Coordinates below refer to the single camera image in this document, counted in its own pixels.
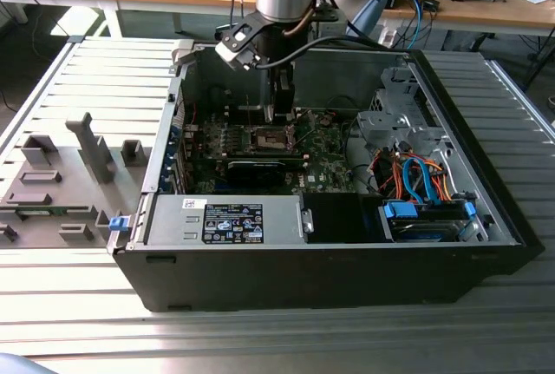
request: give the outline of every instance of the blue latch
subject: blue latch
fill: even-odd
[[[129,231],[131,229],[131,216],[116,216],[110,219],[110,223],[108,224],[108,228],[110,231]]]
[[[418,210],[410,202],[389,202],[383,210],[386,218],[418,218]]]
[[[472,218],[474,216],[476,216],[476,208],[474,207],[474,205],[470,202],[465,203],[465,210],[468,213],[468,218]]]

